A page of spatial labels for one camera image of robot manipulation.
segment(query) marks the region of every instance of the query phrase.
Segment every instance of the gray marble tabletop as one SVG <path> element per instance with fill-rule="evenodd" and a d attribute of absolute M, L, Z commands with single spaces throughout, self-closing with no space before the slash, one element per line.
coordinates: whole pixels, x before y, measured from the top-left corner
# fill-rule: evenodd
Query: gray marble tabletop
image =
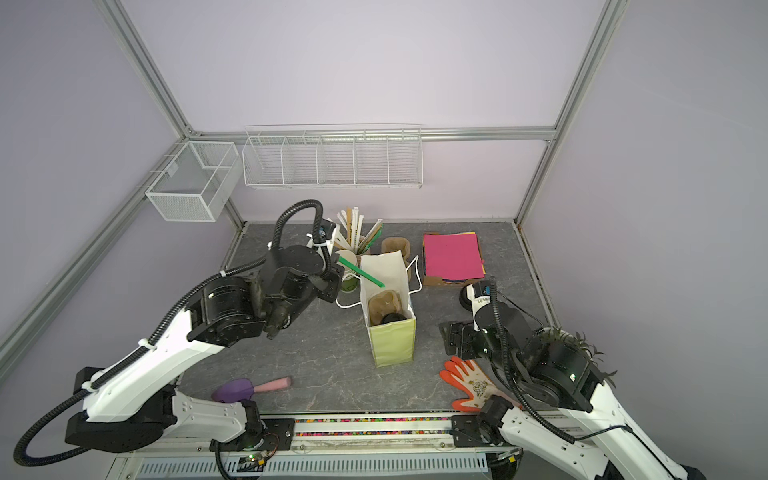
<path fill-rule="evenodd" d="M 287 225 L 283 245 L 306 244 L 309 229 L 307 224 Z M 271 225 L 249 225 L 233 265 L 263 255 L 272 231 Z M 380 252 L 384 237 L 405 237 L 411 242 L 412 255 L 420 254 L 425 231 L 475 231 L 486 273 L 496 277 L 499 291 L 544 320 L 543 307 L 511 223 L 386 223 L 371 253 Z M 423 277 L 422 258 L 419 271 Z M 417 286 L 413 276 L 412 290 Z M 180 390 L 209 399 L 218 386 L 232 379 L 248 378 L 258 385 L 290 376 L 293 385 L 289 389 L 253 396 L 262 413 L 450 410 L 452 401 L 465 395 L 439 377 L 449 357 L 438 325 L 471 319 L 470 313 L 458 304 L 459 290 L 458 286 L 425 286 L 412 295 L 416 314 L 412 362 L 376 368 L 362 310 L 342 310 L 335 304 L 316 300 L 277 338 L 241 340 L 188 369 Z M 359 290 L 339 295 L 342 303 L 358 299 Z M 487 364 L 479 363 L 492 377 Z"/>

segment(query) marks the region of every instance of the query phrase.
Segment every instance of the green straw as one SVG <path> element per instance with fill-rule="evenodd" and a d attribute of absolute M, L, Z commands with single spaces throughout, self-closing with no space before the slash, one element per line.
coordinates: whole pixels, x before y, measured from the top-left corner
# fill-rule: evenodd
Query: green straw
<path fill-rule="evenodd" d="M 373 277 L 372 277 L 372 276 L 370 276 L 368 273 L 366 273 L 366 272 L 363 272 L 363 271 L 362 271 L 360 268 L 358 268 L 357 266 L 354 266 L 354 265 L 352 265 L 352 264 L 351 264 L 351 263 L 350 263 L 350 262 L 349 262 L 349 261 L 348 261 L 346 258 L 344 258 L 344 257 L 339 257 L 339 263 L 341 263 L 343 266 L 345 266 L 345 267 L 349 268 L 351 271 L 353 271 L 353 272 L 356 272 L 356 273 L 358 273 L 358 274 L 360 274 L 360 275 L 364 276 L 364 277 L 365 277 L 365 278 L 367 278 L 368 280 L 370 280 L 370 281 L 374 282 L 374 283 L 375 283 L 375 284 L 376 284 L 378 287 L 380 287 L 380 288 L 384 288 L 384 284 L 383 284 L 383 283 L 381 283 L 381 282 L 380 282 L 380 281 L 378 281 L 377 279 L 373 278 Z"/>
<path fill-rule="evenodd" d="M 374 235 L 371 240 L 368 240 L 368 243 L 365 244 L 365 246 L 362 248 L 362 252 L 360 252 L 360 253 L 365 253 L 365 252 L 368 251 L 368 249 L 371 247 L 371 245 L 373 245 L 373 242 L 375 242 L 376 239 L 378 239 L 379 237 L 382 236 L 382 230 L 384 230 L 384 229 L 383 228 L 379 228 L 379 231 L 376 232 L 376 235 Z"/>

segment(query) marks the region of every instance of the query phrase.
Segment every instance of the glove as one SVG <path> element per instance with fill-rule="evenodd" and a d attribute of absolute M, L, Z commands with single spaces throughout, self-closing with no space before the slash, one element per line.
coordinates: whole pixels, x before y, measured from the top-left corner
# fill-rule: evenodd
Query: glove
<path fill-rule="evenodd" d="M 479 412 L 485 401 L 493 395 L 498 395 L 516 405 L 518 404 L 499 390 L 496 384 L 480 370 L 474 360 L 462 360 L 457 356 L 452 356 L 444 365 L 445 370 L 440 372 L 440 378 L 469 396 L 468 399 L 455 400 L 451 404 L 454 410 Z"/>

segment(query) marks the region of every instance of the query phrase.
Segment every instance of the bag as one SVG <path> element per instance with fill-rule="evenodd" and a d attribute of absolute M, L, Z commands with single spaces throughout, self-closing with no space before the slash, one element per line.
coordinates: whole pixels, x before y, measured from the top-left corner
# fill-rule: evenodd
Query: bag
<path fill-rule="evenodd" d="M 402 254 L 398 252 L 383 253 L 381 255 L 365 255 L 360 258 L 360 269 L 384 283 L 384 288 L 362 277 L 360 279 L 360 301 L 352 305 L 342 305 L 336 300 L 336 305 L 342 308 L 351 308 L 362 305 L 362 314 L 365 318 L 368 338 L 371 342 L 373 361 L 376 366 L 395 365 L 397 363 L 413 360 L 413 343 L 416 337 L 416 315 L 411 304 L 411 293 L 420 292 L 422 279 L 419 276 L 417 255 L 408 265 L 414 266 L 416 278 L 419 279 L 417 290 L 408 290 L 408 274 L 406 265 L 402 262 Z M 371 326 L 371 317 L 368 311 L 368 302 L 375 295 L 384 290 L 394 290 L 399 295 L 402 309 L 406 319 L 399 322 L 386 323 L 384 325 Z"/>

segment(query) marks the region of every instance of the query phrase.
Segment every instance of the wire mesh basket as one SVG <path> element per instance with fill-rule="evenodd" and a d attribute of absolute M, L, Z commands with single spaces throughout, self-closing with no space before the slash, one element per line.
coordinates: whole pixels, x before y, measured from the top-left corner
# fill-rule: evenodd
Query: wire mesh basket
<path fill-rule="evenodd" d="M 242 173 L 232 142 L 188 141 L 147 189 L 170 222 L 215 222 Z"/>
<path fill-rule="evenodd" d="M 243 171 L 254 188 L 421 187 L 421 132 L 260 131 L 243 147 Z"/>

